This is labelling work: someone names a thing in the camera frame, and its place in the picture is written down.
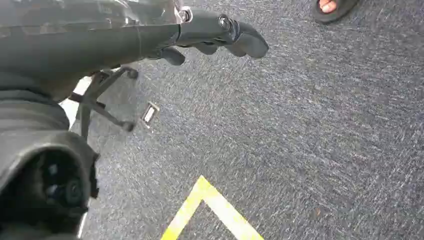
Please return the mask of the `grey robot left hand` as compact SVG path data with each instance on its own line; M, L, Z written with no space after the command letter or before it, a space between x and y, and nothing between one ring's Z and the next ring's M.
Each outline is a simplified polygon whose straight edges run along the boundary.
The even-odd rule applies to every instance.
M98 196L91 111L132 131L98 97L130 63L182 65L178 47L264 57L248 23L180 0L3 0L0 3L0 237L78 240Z

